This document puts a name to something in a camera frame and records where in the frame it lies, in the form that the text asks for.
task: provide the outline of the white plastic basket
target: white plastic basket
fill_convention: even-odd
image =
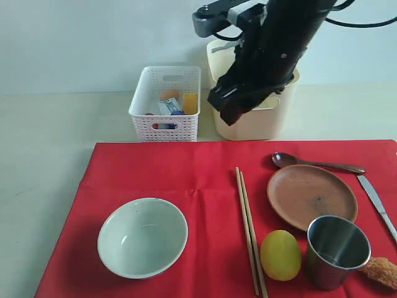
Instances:
[[[149,66],[143,69],[136,87],[130,114],[141,142],[196,141],[200,114],[201,69],[196,66]],[[194,115],[161,116],[158,102],[164,90],[179,91],[179,105],[184,93],[197,93]],[[174,124],[175,129],[155,129],[153,124]]]
[[[222,47],[226,42],[214,40],[207,45],[210,87],[214,88],[234,62],[234,48],[212,53],[212,49]],[[285,119],[292,106],[299,80],[298,70],[295,79],[286,85],[282,94],[272,93],[259,107],[245,113],[233,125],[227,125],[220,113],[213,109],[216,131],[228,140],[268,140],[277,137],[284,128]]]

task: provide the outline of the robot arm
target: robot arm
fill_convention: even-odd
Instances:
[[[218,0],[193,14],[195,32],[208,37],[235,25],[242,30],[235,61],[208,101],[228,124],[281,93],[307,45],[337,0]]]

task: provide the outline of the wooden plate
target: wooden plate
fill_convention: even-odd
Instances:
[[[267,197],[286,222],[307,231],[312,220],[338,215],[357,218],[357,199],[350,187],[331,172],[307,165],[286,166],[271,177]]]

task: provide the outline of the wooden chopsticks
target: wooden chopsticks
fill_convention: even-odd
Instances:
[[[257,296],[259,295],[258,281],[255,272],[255,263],[256,263],[256,269],[259,276],[259,282],[261,285],[262,297],[268,298],[265,279],[263,276],[263,271],[261,266],[261,259],[259,257],[258,244],[255,236],[254,224],[252,222],[251,209],[249,208],[246,184],[244,182],[243,172],[241,172],[237,167],[236,167],[236,176],[237,176],[238,192],[240,196],[241,215],[243,216],[244,229],[246,232],[248,256],[249,256],[249,262],[251,264],[252,278],[254,280],[255,294]]]

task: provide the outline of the metal knife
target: metal knife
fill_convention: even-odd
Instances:
[[[386,210],[382,204],[382,201],[379,198],[379,195],[377,194],[377,191],[373,186],[371,185],[370,181],[364,176],[364,175],[358,175],[357,178],[359,179],[362,187],[364,188],[365,192],[367,193],[368,197],[371,199],[372,204],[375,206],[377,211],[380,213],[382,216],[383,220],[387,224],[387,227],[389,228],[391,234],[393,235],[393,238],[395,239],[397,243],[397,231],[396,228],[394,227],[393,223],[389,219],[389,216],[386,213]]]

